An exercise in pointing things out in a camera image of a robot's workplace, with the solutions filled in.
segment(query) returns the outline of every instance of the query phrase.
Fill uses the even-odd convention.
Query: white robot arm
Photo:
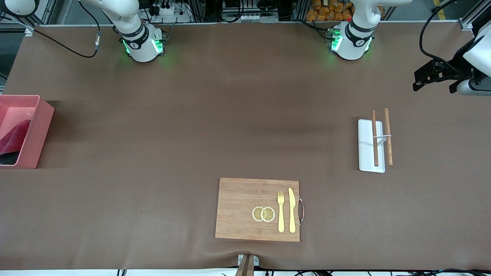
[[[372,33],[380,22],[381,13],[377,6],[399,6],[412,0],[351,0],[355,13],[351,21],[344,21],[334,29],[339,29],[337,39],[330,42],[332,52],[347,60],[359,59],[368,50]]]
[[[162,30],[144,24],[138,16],[138,0],[83,0],[102,11],[123,37],[128,54],[138,62],[148,62],[163,54],[165,38]],[[0,0],[0,10],[14,17],[31,16],[39,0]]]
[[[414,91],[430,83],[455,80],[450,93],[491,96],[491,22],[448,62],[432,59],[414,72]]]

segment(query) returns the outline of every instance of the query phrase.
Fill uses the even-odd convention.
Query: metal handle
[[[305,204],[303,203],[303,200],[300,196],[299,196],[299,203],[302,204],[302,218],[300,219],[299,225],[302,225],[303,218],[305,218]]]

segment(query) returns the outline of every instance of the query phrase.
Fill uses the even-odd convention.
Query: brown table surface
[[[0,171],[0,269],[491,269],[491,98],[413,92],[422,24],[344,61],[301,24],[174,28],[138,64],[111,28],[84,59],[38,34],[5,89],[56,107],[39,169]],[[43,28],[92,52],[94,28]],[[450,59],[470,39],[431,24]],[[357,120],[390,110],[394,167],[358,167]],[[300,243],[214,238],[220,177],[299,180]]]

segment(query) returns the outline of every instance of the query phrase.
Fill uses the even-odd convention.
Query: wooden cutting board
[[[290,200],[288,188],[295,195],[294,218],[296,232],[290,233]],[[278,231],[279,205],[278,191],[283,191],[285,203],[283,215],[285,231]],[[275,217],[272,222],[257,222],[252,217],[256,206],[274,209]],[[256,240],[256,241],[300,241],[299,220],[299,182],[287,180],[220,178],[218,191],[216,238]]]

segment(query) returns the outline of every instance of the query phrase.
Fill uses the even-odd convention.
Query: red cloth
[[[30,120],[18,123],[5,137],[0,140],[0,155],[20,151],[26,139]]]

